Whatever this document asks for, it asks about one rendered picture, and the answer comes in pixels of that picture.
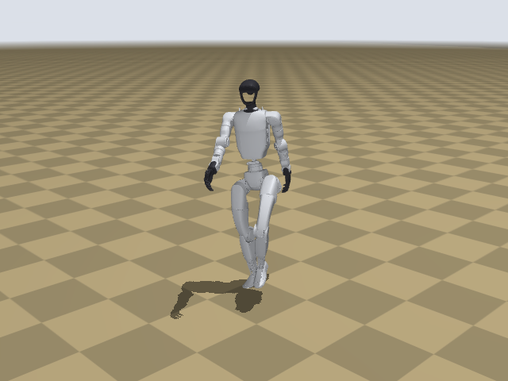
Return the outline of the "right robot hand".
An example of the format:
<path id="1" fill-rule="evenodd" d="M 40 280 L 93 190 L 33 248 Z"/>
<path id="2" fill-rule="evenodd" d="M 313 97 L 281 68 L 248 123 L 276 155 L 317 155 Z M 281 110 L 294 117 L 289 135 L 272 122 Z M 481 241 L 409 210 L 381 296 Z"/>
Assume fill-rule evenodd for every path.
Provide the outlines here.
<path id="1" fill-rule="evenodd" d="M 205 172 L 205 178 L 204 178 L 205 185 L 206 185 L 207 189 L 210 191 L 213 191 L 213 189 L 210 185 L 210 183 L 212 182 L 212 179 L 213 179 L 213 175 L 217 174 L 215 165 L 216 165 L 216 161 L 212 161 Z"/>

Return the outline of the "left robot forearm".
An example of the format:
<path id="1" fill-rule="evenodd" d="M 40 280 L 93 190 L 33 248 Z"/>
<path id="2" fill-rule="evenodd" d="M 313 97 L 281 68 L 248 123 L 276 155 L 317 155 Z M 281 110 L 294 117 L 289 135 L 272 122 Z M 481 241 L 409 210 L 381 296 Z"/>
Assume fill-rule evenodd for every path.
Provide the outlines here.
<path id="1" fill-rule="evenodd" d="M 286 142 L 286 144 L 287 144 L 287 142 Z M 280 164 L 282 166 L 282 172 L 283 172 L 283 169 L 285 167 L 288 168 L 288 170 L 290 172 L 291 171 L 291 165 L 290 165 L 290 160 L 289 160 L 289 156 L 288 156 L 288 148 L 278 152 L 278 155 L 279 155 Z"/>

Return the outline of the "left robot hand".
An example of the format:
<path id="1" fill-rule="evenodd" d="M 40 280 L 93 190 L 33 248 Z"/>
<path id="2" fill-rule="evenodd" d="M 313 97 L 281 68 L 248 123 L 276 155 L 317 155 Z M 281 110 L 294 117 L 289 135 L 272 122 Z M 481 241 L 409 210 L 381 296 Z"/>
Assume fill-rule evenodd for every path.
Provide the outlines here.
<path id="1" fill-rule="evenodd" d="M 283 169 L 283 175 L 285 175 L 286 184 L 283 184 L 285 187 L 283 187 L 282 193 L 285 193 L 288 191 L 290 182 L 291 182 L 291 171 L 289 172 L 288 168 Z"/>

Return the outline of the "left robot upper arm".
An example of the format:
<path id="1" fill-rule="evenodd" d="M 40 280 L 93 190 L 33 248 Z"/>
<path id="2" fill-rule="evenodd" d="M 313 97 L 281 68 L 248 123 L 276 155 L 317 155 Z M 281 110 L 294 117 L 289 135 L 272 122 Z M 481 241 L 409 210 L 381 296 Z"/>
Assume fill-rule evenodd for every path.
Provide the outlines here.
<path id="1" fill-rule="evenodd" d="M 277 152 L 287 149 L 287 144 L 283 139 L 282 118 L 277 111 L 266 111 L 267 123 L 271 125 L 273 135 L 275 137 L 274 147 Z"/>

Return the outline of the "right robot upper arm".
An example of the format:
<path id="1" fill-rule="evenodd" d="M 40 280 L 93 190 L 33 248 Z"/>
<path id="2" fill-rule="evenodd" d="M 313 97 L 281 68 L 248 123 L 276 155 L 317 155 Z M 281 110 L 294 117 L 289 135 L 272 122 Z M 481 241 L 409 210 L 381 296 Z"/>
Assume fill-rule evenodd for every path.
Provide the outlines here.
<path id="1" fill-rule="evenodd" d="M 233 117 L 236 112 L 227 112 L 223 115 L 220 136 L 216 139 L 216 145 L 223 148 L 229 147 L 229 137 L 232 131 Z"/>

